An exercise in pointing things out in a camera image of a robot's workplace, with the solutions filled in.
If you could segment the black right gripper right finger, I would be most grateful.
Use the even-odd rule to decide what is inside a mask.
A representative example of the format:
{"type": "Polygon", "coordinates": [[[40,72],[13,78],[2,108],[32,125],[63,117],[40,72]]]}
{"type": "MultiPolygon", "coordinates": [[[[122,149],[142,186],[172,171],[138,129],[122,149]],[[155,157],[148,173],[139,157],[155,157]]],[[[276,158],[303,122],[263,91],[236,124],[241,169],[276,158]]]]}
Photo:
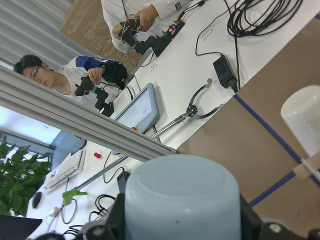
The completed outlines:
{"type": "Polygon", "coordinates": [[[241,240],[287,240],[288,231],[278,223],[263,223],[240,195],[241,240]]]}

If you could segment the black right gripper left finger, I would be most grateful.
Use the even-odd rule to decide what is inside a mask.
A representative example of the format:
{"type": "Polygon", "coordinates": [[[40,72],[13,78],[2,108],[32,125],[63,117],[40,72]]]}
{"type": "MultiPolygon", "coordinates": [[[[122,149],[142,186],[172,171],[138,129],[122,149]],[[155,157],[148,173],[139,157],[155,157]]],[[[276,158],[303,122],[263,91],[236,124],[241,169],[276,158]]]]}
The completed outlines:
{"type": "Polygon", "coordinates": [[[125,194],[117,195],[109,215],[82,227],[84,240],[125,239],[125,194]]]}

